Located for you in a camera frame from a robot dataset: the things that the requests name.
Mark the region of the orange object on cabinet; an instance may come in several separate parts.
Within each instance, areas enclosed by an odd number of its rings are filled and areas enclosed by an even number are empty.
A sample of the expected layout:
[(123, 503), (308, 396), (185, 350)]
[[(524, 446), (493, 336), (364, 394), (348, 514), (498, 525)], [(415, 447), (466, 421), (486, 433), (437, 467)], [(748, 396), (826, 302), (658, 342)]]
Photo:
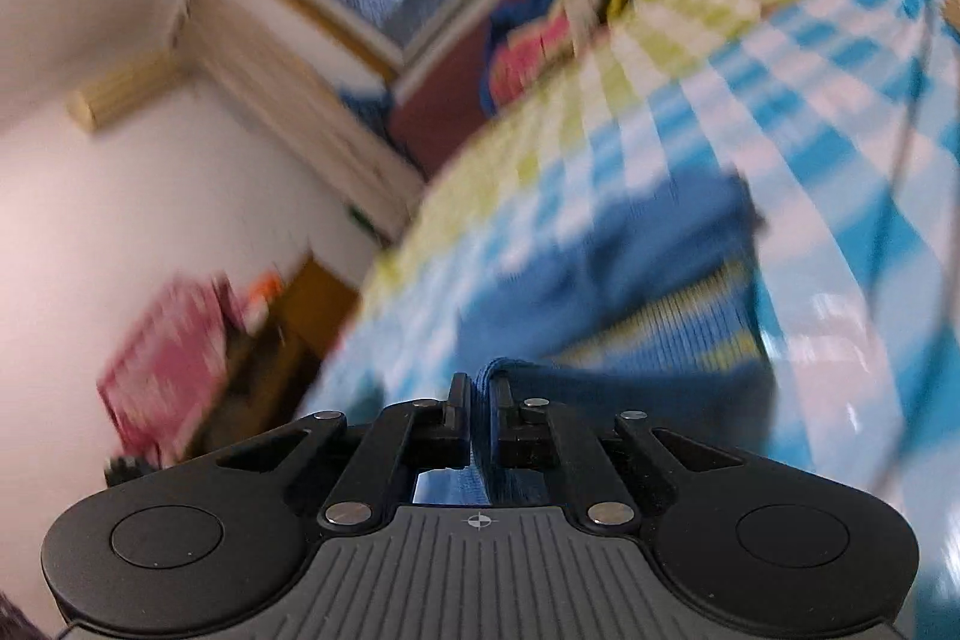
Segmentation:
[(286, 283), (278, 271), (267, 271), (247, 287), (241, 305), (245, 333), (256, 333), (267, 320), (272, 304), (285, 292)]

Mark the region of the checkered plastic bed sheet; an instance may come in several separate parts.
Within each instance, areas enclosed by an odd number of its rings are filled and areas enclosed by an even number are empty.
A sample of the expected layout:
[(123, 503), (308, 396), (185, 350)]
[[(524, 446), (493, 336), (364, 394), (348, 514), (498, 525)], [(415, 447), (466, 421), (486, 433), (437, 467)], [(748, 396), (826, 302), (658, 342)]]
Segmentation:
[(958, 632), (958, 41), (942, 0), (799, 0), (677, 78), (644, 25), (460, 151), (371, 271), (306, 411), (438, 392), (469, 305), (615, 198), (742, 175), (776, 458), (864, 487), (918, 534), (914, 637)]

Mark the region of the blue knit sweater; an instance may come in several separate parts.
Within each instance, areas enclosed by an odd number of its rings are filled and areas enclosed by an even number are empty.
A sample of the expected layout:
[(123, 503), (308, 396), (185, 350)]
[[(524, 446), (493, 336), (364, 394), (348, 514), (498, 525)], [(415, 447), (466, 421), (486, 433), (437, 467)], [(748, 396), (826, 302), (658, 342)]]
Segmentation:
[(416, 502), (534, 503), (540, 476), (494, 455), (493, 379), (578, 409), (597, 429), (643, 411), (709, 443), (757, 450), (773, 372), (757, 317), (757, 211), (737, 174), (687, 170), (599, 211), (462, 308), (452, 367), (472, 381), (472, 461), (420, 477)]

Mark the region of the colourful bedding pile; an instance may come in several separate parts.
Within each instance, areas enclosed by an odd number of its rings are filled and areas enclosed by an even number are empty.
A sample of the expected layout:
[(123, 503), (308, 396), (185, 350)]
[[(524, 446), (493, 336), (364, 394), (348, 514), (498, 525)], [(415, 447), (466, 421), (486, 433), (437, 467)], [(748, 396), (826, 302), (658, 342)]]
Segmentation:
[(631, 0), (509, 0), (488, 18), (480, 106), (490, 117), (550, 70), (586, 52)]

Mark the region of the pink floral cloth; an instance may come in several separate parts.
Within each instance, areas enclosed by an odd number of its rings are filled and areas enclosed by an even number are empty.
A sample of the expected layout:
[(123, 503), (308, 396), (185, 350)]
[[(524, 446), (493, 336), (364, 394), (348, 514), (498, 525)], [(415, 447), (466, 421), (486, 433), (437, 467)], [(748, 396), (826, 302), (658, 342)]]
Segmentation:
[(184, 458), (223, 390), (235, 315), (223, 276), (174, 276), (156, 292), (96, 383), (122, 455), (156, 468)]

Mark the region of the wooden cabinet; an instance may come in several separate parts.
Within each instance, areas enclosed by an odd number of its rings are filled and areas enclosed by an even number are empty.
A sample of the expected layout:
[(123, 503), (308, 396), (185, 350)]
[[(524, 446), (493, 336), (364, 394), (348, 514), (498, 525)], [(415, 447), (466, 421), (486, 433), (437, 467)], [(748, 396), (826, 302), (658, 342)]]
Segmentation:
[(358, 291), (308, 255), (262, 325), (228, 344), (226, 383), (185, 447), (187, 459), (293, 419), (355, 310)]

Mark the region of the left beige curtain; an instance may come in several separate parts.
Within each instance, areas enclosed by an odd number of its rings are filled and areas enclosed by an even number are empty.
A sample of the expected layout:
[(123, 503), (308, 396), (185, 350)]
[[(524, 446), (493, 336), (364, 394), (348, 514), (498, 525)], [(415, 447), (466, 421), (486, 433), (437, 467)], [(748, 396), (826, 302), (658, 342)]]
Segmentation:
[(397, 239), (425, 182), (365, 127), (308, 62), (235, 0), (192, 0), (181, 57), (267, 125), (374, 229)]

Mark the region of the maroon headboard cover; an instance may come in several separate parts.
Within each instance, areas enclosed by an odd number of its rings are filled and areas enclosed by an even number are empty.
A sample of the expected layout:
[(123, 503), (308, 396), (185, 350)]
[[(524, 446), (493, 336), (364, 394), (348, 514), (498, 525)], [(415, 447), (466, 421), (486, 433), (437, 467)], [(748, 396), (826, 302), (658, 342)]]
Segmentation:
[(444, 50), (420, 83), (395, 99), (387, 136), (425, 182), (487, 123), (480, 106), (485, 44), (490, 16), (506, 2), (519, 0), (485, 3), (477, 21)]

